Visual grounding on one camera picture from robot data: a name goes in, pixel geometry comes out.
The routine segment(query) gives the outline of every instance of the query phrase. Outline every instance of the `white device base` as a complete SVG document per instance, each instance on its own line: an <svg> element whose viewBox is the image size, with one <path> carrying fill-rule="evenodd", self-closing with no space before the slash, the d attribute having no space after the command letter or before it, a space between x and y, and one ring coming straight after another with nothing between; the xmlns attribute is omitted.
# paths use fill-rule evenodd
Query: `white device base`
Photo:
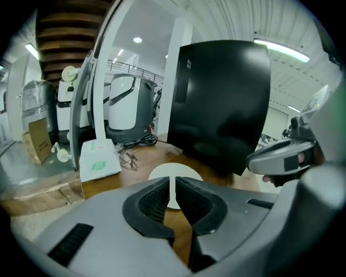
<svg viewBox="0 0 346 277"><path fill-rule="evenodd" d="M171 209L180 209L176 199L175 199L175 177L190 177L196 180L203 181L200 174L198 174L192 168L175 162L164 163L156 168L150 173L149 180L160 178L160 177L169 177L169 203L168 208Z"/></svg>

